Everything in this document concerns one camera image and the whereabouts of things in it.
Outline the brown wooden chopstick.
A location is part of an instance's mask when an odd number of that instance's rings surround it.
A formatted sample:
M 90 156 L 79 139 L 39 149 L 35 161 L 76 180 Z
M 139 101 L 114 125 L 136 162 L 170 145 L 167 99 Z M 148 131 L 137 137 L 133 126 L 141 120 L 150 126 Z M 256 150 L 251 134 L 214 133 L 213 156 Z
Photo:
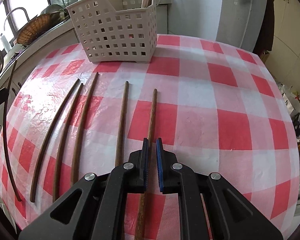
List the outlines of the brown wooden chopstick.
M 118 129 L 118 133 L 117 133 L 115 166 L 119 166 L 123 163 L 123 145 L 124 145 L 124 135 L 125 135 L 128 90 L 129 90 L 129 82 L 126 81 L 124 91 L 123 91 L 123 97 L 122 97 L 119 129 Z
M 60 140 L 60 143 L 58 146 L 58 152 L 57 152 L 57 158 L 56 158 L 56 164 L 55 164 L 55 172 L 54 172 L 54 178 L 53 178 L 53 188 L 52 188 L 52 201 L 53 202 L 55 202 L 59 198 L 59 186 L 60 186 L 60 179 L 61 179 L 63 154 L 65 151 L 65 144 L 66 144 L 72 116 L 75 112 L 82 88 L 83 88 L 83 83 L 80 83 L 79 88 L 78 88 L 78 90 L 74 96 L 74 99 L 72 101 L 72 104 L 70 106 L 69 112 L 66 116 L 64 129 L 62 131 L 61 140 Z
M 70 185 L 71 186 L 73 186 L 78 181 L 78 177 L 79 177 L 79 162 L 80 162 L 81 150 L 82 150 L 82 145 L 83 145 L 84 128 L 85 128 L 85 123 L 86 123 L 87 116 L 88 116 L 91 99 L 93 97 L 95 86 L 97 84 L 98 76 L 99 76 L 99 73 L 97 72 L 95 74 L 92 84 L 88 90 L 87 99 L 83 106 L 81 120 L 80 120 L 78 130 L 77 130 L 74 153 L 72 156 L 72 165 L 71 165 L 71 175 L 70 175 Z
M 156 107 L 157 107 L 157 94 L 158 94 L 158 91 L 155 88 L 153 90 L 151 113 L 150 113 L 150 120 L 149 120 L 148 134 L 147 134 L 147 139 L 149 142 L 148 161 L 147 161 L 148 170 L 147 171 L 149 171 L 149 169 L 151 167 L 152 141 L 153 141 L 153 135 L 154 135 L 154 129 L 155 129 L 155 113 L 156 113 Z M 143 239 L 143 234 L 144 234 L 144 230 L 145 230 L 146 198 L 147 198 L 147 192 L 142 194 L 139 199 L 138 216 L 137 216 L 137 220 L 136 220 L 135 236 L 134 236 L 134 239 L 137 239 L 137 240 Z
M 21 202 L 21 197 L 18 192 L 17 186 L 15 184 L 14 178 L 13 178 L 13 173 L 12 173 L 12 168 L 11 168 L 11 163 L 10 163 L 10 158 L 9 158 L 9 152 L 8 152 L 8 144 L 7 144 L 7 107 L 8 107 L 8 97 L 10 94 L 10 89 L 11 89 L 11 83 L 13 80 L 13 74 L 15 67 L 17 65 L 17 60 L 14 61 L 12 70 L 10 73 L 10 77 L 8 80 L 8 85 L 7 85 L 7 98 L 4 102 L 4 111 L 3 111 L 3 124 L 2 124 L 2 139 L 3 139 L 3 145 L 4 145 L 4 155 L 5 155 L 5 162 L 7 166 L 7 173 L 14 191 L 14 194 L 17 198 L 17 201 Z
M 65 98 L 63 99 L 62 103 L 60 104 L 59 108 L 57 109 L 55 116 L 53 117 L 51 124 L 49 126 L 49 129 L 47 130 L 47 133 L 45 135 L 45 138 L 42 142 L 42 146 L 40 148 L 38 158 L 36 161 L 36 165 L 34 168 L 34 173 L 33 173 L 33 178 L 32 178 L 32 183 L 31 183 L 31 189 L 30 189 L 30 202 L 34 203 L 36 201 L 36 191 L 37 191 L 37 186 L 38 186 L 38 180 L 39 180 L 39 175 L 40 171 L 42 168 L 43 160 L 46 154 L 46 150 L 49 146 L 51 136 L 53 134 L 53 131 L 55 129 L 55 126 L 57 125 L 57 122 L 63 112 L 63 109 L 65 108 L 66 104 L 68 103 L 70 96 L 72 93 L 75 91 L 76 87 L 79 84 L 79 79 L 75 81 L 75 83 L 72 85 L 68 93 L 66 94 Z

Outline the white soap bottle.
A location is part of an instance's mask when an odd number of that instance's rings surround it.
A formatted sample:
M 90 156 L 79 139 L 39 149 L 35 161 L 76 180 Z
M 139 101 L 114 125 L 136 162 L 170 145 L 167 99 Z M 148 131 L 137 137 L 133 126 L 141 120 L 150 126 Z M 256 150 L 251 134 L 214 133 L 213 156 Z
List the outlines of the white soap bottle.
M 1 42 L 2 42 L 6 52 L 8 53 L 12 47 L 3 33 L 0 34 L 0 39 L 1 39 Z

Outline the woven wicker basket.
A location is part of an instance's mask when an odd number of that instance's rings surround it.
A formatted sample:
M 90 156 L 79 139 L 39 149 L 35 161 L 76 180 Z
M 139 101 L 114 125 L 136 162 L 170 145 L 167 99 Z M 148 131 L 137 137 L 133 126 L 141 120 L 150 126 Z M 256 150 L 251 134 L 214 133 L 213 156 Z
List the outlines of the woven wicker basket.
M 30 45 L 40 35 L 50 29 L 52 23 L 51 18 L 51 14 L 42 14 L 30 20 L 30 22 L 24 25 L 19 31 L 17 44 L 23 46 Z

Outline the chrome sink faucet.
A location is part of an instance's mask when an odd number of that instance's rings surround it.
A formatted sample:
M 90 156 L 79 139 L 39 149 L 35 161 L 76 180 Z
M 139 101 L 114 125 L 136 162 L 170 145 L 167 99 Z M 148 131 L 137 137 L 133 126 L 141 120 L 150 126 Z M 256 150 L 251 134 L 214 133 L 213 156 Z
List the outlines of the chrome sink faucet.
M 6 29 L 7 21 L 11 21 L 14 29 L 18 31 L 30 21 L 30 17 L 24 7 L 16 7 L 12 9 L 6 16 L 4 21 L 4 30 Z

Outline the steel colander bowl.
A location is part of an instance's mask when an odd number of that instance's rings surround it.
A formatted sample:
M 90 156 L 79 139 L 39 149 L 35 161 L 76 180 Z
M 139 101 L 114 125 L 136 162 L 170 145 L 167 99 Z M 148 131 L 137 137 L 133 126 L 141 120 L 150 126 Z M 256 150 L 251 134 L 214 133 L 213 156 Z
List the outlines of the steel colander bowl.
M 65 10 L 58 4 L 48 5 L 40 14 L 49 14 L 53 23 L 59 23 L 65 20 Z

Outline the red white checkered tablecloth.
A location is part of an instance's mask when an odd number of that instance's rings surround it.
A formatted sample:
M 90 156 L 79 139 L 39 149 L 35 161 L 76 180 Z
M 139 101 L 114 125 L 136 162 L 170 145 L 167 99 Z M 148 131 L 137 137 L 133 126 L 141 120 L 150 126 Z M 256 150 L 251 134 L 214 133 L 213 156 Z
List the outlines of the red white checkered tablecloth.
M 50 123 L 74 83 L 83 85 L 63 155 L 60 194 L 70 189 L 71 164 L 83 106 L 88 111 L 79 174 L 115 166 L 125 83 L 129 83 L 124 156 L 147 137 L 153 90 L 158 92 L 154 137 L 195 172 L 220 173 L 288 236 L 299 194 L 299 152 L 282 95 L 260 58 L 194 37 L 160 35 L 149 64 L 91 63 L 81 44 L 45 55 L 22 85 L 7 115 L 7 146 L 21 195 L 14 195 L 0 141 L 0 197 L 26 227 L 52 204 L 64 110 L 51 136 L 30 201 L 34 167 Z

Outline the white paper shopping bag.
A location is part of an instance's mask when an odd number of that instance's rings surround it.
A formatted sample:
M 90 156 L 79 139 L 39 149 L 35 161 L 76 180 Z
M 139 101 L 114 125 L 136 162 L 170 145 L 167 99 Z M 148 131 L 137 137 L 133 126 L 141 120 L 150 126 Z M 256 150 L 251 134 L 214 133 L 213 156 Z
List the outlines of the white paper shopping bag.
M 286 90 L 282 93 L 282 96 L 290 117 L 293 118 L 294 116 L 300 114 L 300 102 L 296 96 L 290 91 Z

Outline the white perforated utensil basket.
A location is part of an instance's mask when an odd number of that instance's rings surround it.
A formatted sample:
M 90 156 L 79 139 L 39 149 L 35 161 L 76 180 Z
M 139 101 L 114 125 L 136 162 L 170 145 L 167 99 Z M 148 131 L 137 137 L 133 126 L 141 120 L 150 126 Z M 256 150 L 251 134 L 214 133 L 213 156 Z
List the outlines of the white perforated utensil basket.
M 149 63 L 157 46 L 156 0 L 80 0 L 67 6 L 90 62 Z

